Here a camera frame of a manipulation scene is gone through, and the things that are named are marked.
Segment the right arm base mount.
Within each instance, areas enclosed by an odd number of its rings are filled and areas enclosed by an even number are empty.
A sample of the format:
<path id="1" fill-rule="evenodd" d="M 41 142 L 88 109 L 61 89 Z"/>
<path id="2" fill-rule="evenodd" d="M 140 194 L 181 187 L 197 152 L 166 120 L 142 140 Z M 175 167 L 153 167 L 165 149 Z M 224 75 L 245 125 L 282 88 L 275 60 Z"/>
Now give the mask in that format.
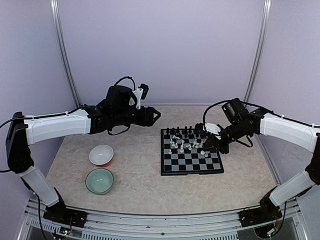
<path id="1" fill-rule="evenodd" d="M 262 207 L 249 208 L 245 207 L 238 213 L 241 226 L 249 227 L 280 219 L 283 215 L 279 207 L 275 210 L 263 209 Z"/>

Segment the white chess king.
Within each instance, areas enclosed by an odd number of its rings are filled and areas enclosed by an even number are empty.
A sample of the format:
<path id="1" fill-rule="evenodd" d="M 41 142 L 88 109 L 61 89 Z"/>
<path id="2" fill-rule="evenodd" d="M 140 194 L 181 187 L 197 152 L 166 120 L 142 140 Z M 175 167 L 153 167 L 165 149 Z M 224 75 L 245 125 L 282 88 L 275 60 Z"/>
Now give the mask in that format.
<path id="1" fill-rule="evenodd" d="M 179 152 L 180 152 L 180 153 L 184 153 L 184 143 L 185 143 L 185 141 L 182 140 L 182 141 L 181 141 L 181 145 L 180 145 L 180 149 L 179 149 Z"/>

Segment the black folding chess board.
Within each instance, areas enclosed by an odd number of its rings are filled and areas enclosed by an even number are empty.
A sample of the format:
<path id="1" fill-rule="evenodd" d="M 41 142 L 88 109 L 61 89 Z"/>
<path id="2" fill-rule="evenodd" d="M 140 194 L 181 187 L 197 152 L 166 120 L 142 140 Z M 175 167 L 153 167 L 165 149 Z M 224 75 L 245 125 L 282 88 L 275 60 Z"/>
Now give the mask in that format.
<path id="1" fill-rule="evenodd" d="M 213 175 L 224 173 L 220 154 L 216 150 L 203 155 L 202 146 L 207 137 L 195 133 L 191 126 L 166 128 L 160 130 L 160 174 L 162 176 Z M 184 140 L 184 153 L 180 153 Z"/>

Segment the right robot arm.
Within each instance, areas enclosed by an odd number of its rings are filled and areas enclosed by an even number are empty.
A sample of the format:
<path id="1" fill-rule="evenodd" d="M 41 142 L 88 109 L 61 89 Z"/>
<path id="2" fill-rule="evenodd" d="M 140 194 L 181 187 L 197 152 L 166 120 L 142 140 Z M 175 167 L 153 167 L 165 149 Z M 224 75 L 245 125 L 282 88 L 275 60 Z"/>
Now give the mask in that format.
<path id="1" fill-rule="evenodd" d="M 221 106 L 229 126 L 222 127 L 206 120 L 207 113 L 216 105 Z M 255 212 L 260 222 L 280 214 L 282 204 L 320 184 L 320 127 L 314 123 L 291 119 L 263 106 L 234 98 L 209 106 L 195 128 L 207 135 L 203 150 L 215 149 L 221 154 L 228 154 L 231 143 L 250 148 L 253 146 L 251 140 L 244 143 L 240 139 L 257 135 L 275 140 L 279 144 L 278 155 L 287 158 L 288 163 L 306 164 L 296 175 L 270 190 L 260 200 Z"/>

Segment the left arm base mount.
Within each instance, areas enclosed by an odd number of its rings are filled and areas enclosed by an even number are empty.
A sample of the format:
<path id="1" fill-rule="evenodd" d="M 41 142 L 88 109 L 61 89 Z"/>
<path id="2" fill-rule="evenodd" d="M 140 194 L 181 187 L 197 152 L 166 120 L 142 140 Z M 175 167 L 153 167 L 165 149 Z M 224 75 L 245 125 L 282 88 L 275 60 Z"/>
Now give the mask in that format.
<path id="1" fill-rule="evenodd" d="M 88 213 L 70 208 L 46 208 L 43 218 L 71 227 L 84 228 Z"/>

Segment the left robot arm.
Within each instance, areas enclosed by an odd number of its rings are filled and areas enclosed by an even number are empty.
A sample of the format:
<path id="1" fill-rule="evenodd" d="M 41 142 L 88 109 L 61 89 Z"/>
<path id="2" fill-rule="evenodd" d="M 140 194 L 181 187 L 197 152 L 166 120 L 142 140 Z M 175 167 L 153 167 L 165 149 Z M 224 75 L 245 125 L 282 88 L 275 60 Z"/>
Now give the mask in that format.
<path id="1" fill-rule="evenodd" d="M 145 84 L 136 89 L 113 85 L 108 89 L 106 98 L 97 105 L 50 115 L 24 116 L 22 112 L 16 112 L 7 121 L 10 126 L 5 147 L 9 170 L 18 174 L 24 184 L 39 196 L 57 221 L 66 222 L 70 211 L 59 192 L 35 165 L 29 146 L 70 135 L 110 133 L 117 126 L 151 127 L 161 113 L 154 107 L 141 105 L 148 90 Z"/>

